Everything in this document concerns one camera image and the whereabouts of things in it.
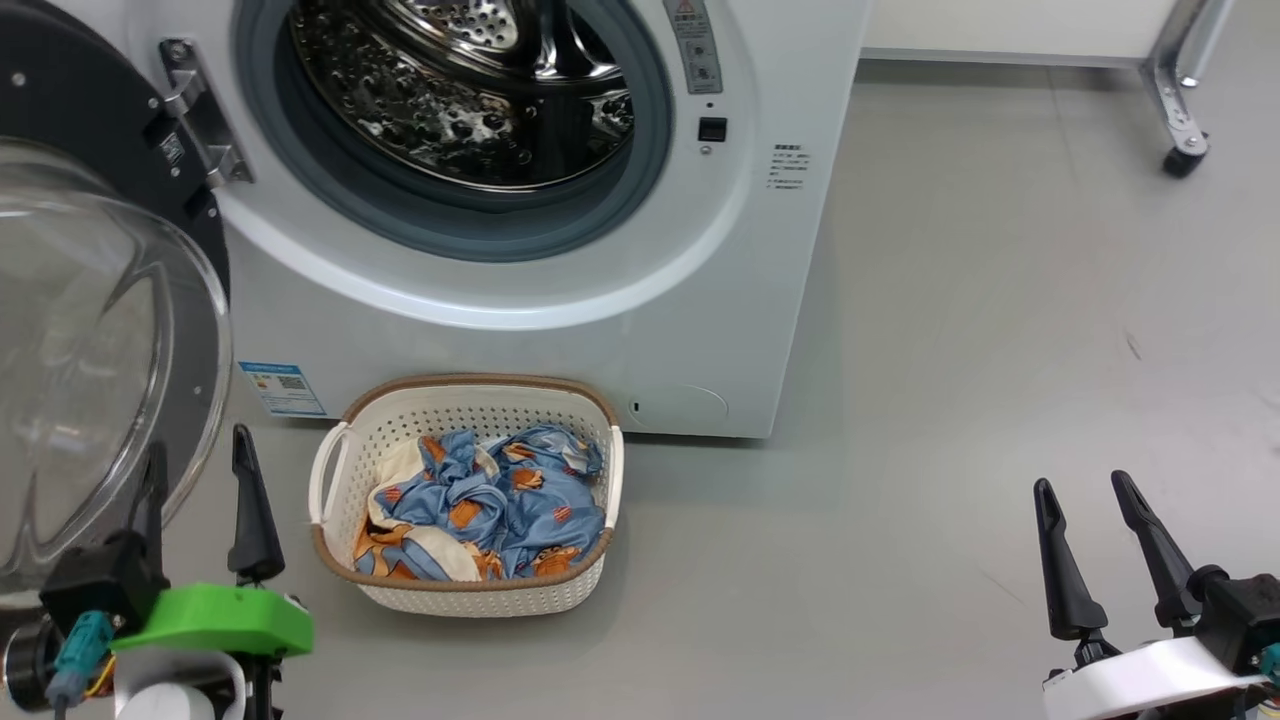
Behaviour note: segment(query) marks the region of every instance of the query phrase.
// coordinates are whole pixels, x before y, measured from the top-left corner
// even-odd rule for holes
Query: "basket handle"
[[[622,429],[613,425],[613,454],[609,456],[609,506],[604,509],[604,527],[618,525],[618,505],[622,502]]]
[[[347,452],[356,433],[347,423],[338,423],[329,434],[320,441],[316,450],[316,459],[311,462],[311,488],[307,497],[307,507],[311,511],[311,524],[323,525],[333,514],[333,502],[338,497],[338,488],[343,480],[343,468],[347,466]],[[329,495],[324,497],[325,470],[329,468],[329,459],[333,450],[338,447],[338,462],[334,464],[333,483],[329,486]]]

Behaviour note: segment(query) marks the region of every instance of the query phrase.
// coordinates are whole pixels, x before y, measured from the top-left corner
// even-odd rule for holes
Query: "clothing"
[[[356,570],[433,580],[563,573],[604,529],[588,486],[602,465],[593,443],[553,424],[485,446],[472,430],[406,442],[374,469]]]

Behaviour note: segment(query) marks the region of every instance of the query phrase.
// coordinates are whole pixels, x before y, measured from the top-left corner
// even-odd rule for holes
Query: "door hinge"
[[[182,37],[160,42],[160,61],[169,78],[165,110],[187,129],[207,172],[210,187],[253,182],[242,145],[209,85],[196,44]]]

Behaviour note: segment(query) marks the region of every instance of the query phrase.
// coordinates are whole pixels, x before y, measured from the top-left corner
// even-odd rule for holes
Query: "blue fabric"
[[[549,575],[581,561],[604,529],[604,511],[582,482],[599,474],[599,450],[543,424],[511,437],[494,459],[509,498],[500,551],[507,577]],[[557,555],[539,560],[547,551]]]
[[[476,462],[472,430],[456,430],[436,442],[419,441],[422,471],[383,489],[374,498],[389,518],[412,525],[436,525],[480,550],[494,550],[506,534],[507,496]]]
[[[600,473],[600,452],[566,428],[535,425],[495,443],[497,474],[485,470],[493,468],[488,459],[477,460],[472,430],[439,441],[424,437],[419,451],[422,471],[375,492],[374,501],[388,518],[443,528],[489,553],[490,561],[495,552],[503,578],[563,573],[590,553],[604,530],[604,511],[586,484]],[[374,529],[370,538],[385,542]],[[401,564],[415,577],[447,579],[420,546],[392,544],[381,551],[389,569]],[[372,560],[357,557],[357,570],[372,573]],[[498,571],[486,568],[484,577]]]

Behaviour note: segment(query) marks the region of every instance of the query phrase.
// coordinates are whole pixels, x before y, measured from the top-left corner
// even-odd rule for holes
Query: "white plastic basket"
[[[374,468],[384,454],[424,434],[472,429],[484,439],[540,421],[562,424],[594,441],[604,460],[591,487],[595,503],[604,509],[604,532],[581,562],[547,578],[471,583],[372,578],[355,570],[352,551],[365,524]],[[384,384],[347,410],[316,451],[310,510],[320,560],[374,601],[422,615],[515,618],[563,612],[591,594],[613,539],[621,496],[622,430],[608,404],[590,388],[548,378],[438,375]]]

